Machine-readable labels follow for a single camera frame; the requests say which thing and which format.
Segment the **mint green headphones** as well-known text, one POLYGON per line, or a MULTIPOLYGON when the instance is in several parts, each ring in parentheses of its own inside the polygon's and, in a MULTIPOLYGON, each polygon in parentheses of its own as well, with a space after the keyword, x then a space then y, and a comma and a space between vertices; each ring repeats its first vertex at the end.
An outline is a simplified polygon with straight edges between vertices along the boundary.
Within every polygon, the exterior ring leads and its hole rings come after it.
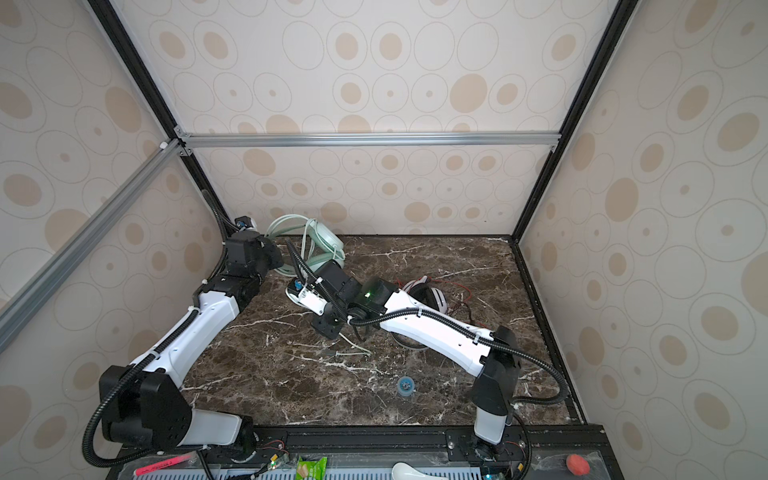
POLYGON ((266 231, 266 237, 272 240, 293 234, 301 235, 300 255, 313 272, 328 261, 345 266, 344 243, 316 218, 286 214, 274 220, 266 231))

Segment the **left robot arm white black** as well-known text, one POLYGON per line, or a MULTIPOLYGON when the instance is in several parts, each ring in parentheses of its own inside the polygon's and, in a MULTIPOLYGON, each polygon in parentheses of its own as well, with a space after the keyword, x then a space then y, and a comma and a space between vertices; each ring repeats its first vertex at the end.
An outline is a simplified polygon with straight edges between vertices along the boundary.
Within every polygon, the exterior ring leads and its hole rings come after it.
POLYGON ((200 355, 259 293, 268 272, 283 265, 280 250, 252 218, 228 220, 220 209, 213 213, 222 253, 185 315, 129 365, 111 366, 101 375, 100 403, 81 443, 91 466, 111 468, 193 447, 218 448, 237 461, 255 453, 251 417, 194 408, 181 392, 200 355))

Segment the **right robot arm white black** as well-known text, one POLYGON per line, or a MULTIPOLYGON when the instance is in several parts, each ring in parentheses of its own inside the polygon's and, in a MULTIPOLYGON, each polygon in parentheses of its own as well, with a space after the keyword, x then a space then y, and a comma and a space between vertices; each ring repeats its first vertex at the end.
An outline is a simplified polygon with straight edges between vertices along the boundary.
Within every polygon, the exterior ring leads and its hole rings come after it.
POLYGON ((507 419, 518 404, 556 405, 568 397, 563 375, 518 349, 509 328, 500 326, 491 331, 460 322, 381 278, 360 283, 334 260, 313 270, 291 241, 286 244, 296 273, 286 295, 314 314, 312 326, 320 335, 333 340, 346 326, 377 327, 438 352, 475 378, 470 399, 476 407, 474 435, 479 440, 490 445, 502 443, 507 419), (549 374, 558 384, 557 393, 549 397, 518 395, 523 361, 549 374))

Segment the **white black red headphones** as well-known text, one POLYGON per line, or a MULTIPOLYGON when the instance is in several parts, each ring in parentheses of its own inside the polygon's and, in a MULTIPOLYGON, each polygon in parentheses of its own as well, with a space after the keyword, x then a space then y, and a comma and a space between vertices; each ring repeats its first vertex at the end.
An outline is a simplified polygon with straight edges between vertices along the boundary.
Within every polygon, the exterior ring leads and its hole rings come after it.
POLYGON ((429 308, 443 314, 448 313, 445 294, 434 286, 434 282, 429 276, 424 275, 419 279, 409 281, 402 287, 402 290, 429 308))

